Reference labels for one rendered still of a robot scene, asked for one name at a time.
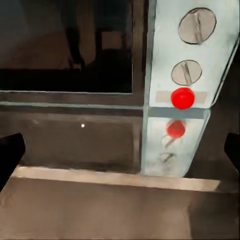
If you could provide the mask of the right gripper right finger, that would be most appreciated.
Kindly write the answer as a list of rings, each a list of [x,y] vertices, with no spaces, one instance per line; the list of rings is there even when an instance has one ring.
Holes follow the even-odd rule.
[[[229,133],[225,140],[224,151],[240,173],[240,135]]]

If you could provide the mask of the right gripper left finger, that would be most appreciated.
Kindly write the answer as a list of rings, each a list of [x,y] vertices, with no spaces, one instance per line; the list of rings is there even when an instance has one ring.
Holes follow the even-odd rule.
[[[26,152],[21,133],[0,138],[0,192]]]

